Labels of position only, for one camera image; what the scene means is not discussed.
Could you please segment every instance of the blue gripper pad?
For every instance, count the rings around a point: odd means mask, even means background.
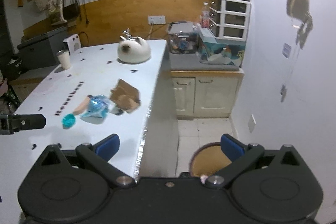
[[[226,134],[224,134],[220,139],[220,148],[231,161],[235,161],[245,154],[244,149],[236,144],[233,140],[228,138]]]
[[[96,145],[98,146],[94,151],[95,154],[103,158],[104,160],[109,161],[115,155],[115,153],[118,152],[120,139],[117,134],[112,134],[111,136],[108,136]]]

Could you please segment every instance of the plastic bottle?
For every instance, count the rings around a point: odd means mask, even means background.
[[[202,28],[209,28],[210,25],[210,19],[209,19],[209,7],[208,3],[203,3],[203,9],[202,9],[202,16],[201,16],[201,27]]]

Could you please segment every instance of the cabinet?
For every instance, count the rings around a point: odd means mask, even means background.
[[[177,116],[180,118],[229,117],[243,76],[242,69],[239,71],[172,71]]]
[[[195,78],[173,78],[173,83],[176,100],[176,114],[178,116],[193,116]]]
[[[196,78],[194,117],[228,117],[233,107],[238,79],[234,77]]]
[[[23,85],[13,85],[16,96],[22,103],[28,95],[37,87],[38,84],[23,84]]]

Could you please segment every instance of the gray countertop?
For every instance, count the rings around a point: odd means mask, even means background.
[[[238,66],[233,65],[209,65],[202,64],[197,54],[172,54],[170,64],[172,71],[193,71],[193,70],[226,70],[239,71]]]
[[[45,68],[39,68],[39,69],[32,69],[27,71],[26,73],[22,74],[17,78],[16,80],[10,81],[10,85],[19,85],[23,84],[24,81],[26,80],[31,80],[31,79],[44,79],[47,77],[49,73],[53,71],[53,69],[56,66],[51,66],[51,67],[45,67]]]
[[[170,63],[172,71],[199,71],[199,70],[222,70],[222,71],[238,71],[239,67],[232,65],[206,65],[200,63],[197,54],[172,54],[170,55]],[[23,84],[26,80],[44,79],[53,71],[56,66],[29,70],[20,75],[16,80],[10,81],[10,85]]]

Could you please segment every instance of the cabinet handle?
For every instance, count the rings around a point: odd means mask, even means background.
[[[202,84],[210,84],[210,83],[212,83],[213,82],[213,80],[210,80],[209,82],[207,82],[207,81],[201,81],[201,80],[198,80],[200,83],[202,83]]]
[[[179,82],[176,82],[178,85],[190,85],[191,83],[187,83],[187,84],[184,84],[184,83],[179,83]]]

